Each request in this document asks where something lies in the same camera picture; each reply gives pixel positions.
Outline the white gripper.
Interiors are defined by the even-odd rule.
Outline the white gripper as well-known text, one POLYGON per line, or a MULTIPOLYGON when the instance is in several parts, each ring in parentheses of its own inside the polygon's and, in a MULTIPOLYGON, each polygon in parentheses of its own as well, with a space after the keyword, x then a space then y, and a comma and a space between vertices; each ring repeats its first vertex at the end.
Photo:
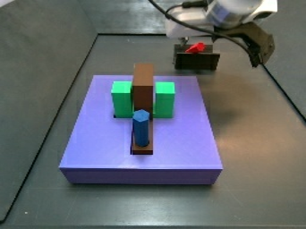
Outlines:
MULTIPOLYGON (((166 20, 166 36, 170 38, 180 38, 180 46, 187 44, 188 37, 202 35, 202 32, 188 28, 187 25, 204 30, 215 27, 207 20, 207 10, 211 2, 212 0, 195 0, 191 4, 182 3, 167 12, 178 21, 180 21, 180 23, 171 19, 166 20)), ((246 24, 247 22, 260 21, 277 12, 278 0, 262 0, 259 7, 243 19, 239 25, 246 24)))

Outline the robot arm wrist link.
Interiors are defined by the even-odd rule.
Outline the robot arm wrist link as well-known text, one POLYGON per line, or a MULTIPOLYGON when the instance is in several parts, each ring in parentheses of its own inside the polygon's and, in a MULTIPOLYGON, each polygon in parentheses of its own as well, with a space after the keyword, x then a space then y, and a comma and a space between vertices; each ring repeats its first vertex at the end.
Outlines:
POLYGON ((262 0, 212 0, 207 20, 215 27, 231 29, 242 23, 260 4, 262 0))

